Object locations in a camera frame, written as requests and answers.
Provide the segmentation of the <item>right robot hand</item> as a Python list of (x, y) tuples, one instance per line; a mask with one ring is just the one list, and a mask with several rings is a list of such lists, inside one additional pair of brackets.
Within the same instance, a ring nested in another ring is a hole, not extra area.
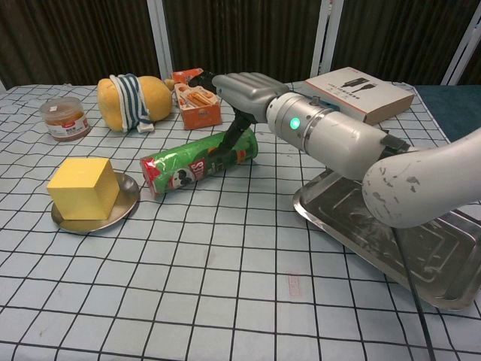
[(284, 83), (257, 72), (215, 75), (203, 71), (189, 80), (188, 85), (201, 86), (216, 94), (234, 111), (234, 121), (211, 156), (227, 154), (252, 124), (266, 123), (271, 101), (289, 91)]

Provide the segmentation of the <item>green chips can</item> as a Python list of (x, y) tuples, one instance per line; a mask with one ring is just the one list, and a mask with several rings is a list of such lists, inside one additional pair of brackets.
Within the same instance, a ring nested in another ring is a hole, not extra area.
[(144, 179), (153, 195), (186, 187), (257, 156), (258, 143), (251, 129), (242, 134), (232, 149), (214, 156), (224, 135), (220, 132), (141, 158)]

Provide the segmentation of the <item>yellow cube block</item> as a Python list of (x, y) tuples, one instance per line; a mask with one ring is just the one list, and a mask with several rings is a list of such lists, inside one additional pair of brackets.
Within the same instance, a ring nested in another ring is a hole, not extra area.
[(108, 158), (67, 158), (47, 185), (66, 220), (106, 220), (119, 194)]

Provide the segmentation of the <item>orange biscuit box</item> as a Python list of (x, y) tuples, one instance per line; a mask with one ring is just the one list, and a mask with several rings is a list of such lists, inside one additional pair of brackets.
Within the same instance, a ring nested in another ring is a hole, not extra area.
[(211, 91), (212, 73), (192, 68), (172, 73), (177, 105), (185, 130), (216, 126), (222, 123), (220, 101)]

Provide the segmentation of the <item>dark folding screen panel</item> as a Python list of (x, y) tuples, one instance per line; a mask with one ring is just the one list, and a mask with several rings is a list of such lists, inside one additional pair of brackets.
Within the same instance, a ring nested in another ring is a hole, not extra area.
[(176, 71), (310, 76), (322, 0), (162, 0)]
[(477, 24), (455, 63), (449, 85), (481, 85), (481, 23)]
[(147, 0), (0, 0), (0, 81), (95, 85), (160, 75)]
[(383, 80), (445, 84), (481, 20), (481, 0), (320, 1), (312, 75), (350, 66)]

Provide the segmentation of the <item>yellow plush toy striped cloth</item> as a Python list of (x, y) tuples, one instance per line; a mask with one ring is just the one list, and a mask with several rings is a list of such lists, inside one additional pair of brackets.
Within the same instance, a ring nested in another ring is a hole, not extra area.
[(115, 132), (152, 132), (171, 113), (173, 86), (170, 79), (111, 74), (97, 84), (98, 109)]

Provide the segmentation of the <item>rectangular metal tray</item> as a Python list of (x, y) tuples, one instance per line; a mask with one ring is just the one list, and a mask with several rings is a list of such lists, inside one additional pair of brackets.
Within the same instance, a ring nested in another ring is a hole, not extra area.
[(434, 307), (460, 310), (481, 290), (481, 222), (458, 211), (399, 232), (364, 204), (360, 183), (327, 170), (296, 191), (295, 210), (335, 240)]

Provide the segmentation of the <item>round metal plate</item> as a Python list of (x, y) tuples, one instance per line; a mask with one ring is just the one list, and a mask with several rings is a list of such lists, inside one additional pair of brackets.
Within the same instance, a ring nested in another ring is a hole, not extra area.
[(85, 234), (106, 229), (128, 216), (137, 207), (140, 190), (135, 179), (127, 174), (116, 172), (116, 179), (119, 183), (119, 193), (106, 220), (65, 220), (53, 205), (50, 212), (53, 222), (65, 231)]

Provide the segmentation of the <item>clear plastic cup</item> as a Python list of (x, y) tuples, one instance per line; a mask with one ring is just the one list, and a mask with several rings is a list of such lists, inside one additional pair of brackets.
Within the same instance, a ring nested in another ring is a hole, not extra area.
[(90, 125), (78, 98), (50, 99), (39, 109), (48, 133), (56, 141), (73, 141), (90, 131)]

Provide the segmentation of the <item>white checkered tablecloth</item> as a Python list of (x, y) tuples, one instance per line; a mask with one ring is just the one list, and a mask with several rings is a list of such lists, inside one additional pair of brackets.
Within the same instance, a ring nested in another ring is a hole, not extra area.
[[(0, 361), (427, 361), (409, 291), (292, 206), (322, 164), (265, 124), (252, 162), (152, 197), (139, 160), (216, 132), (178, 110), (155, 132), (115, 133), (94, 86), (0, 94)], [(78, 98), (90, 131), (56, 141), (39, 111)], [(85, 235), (50, 216), (68, 157), (110, 159), (138, 206)]]

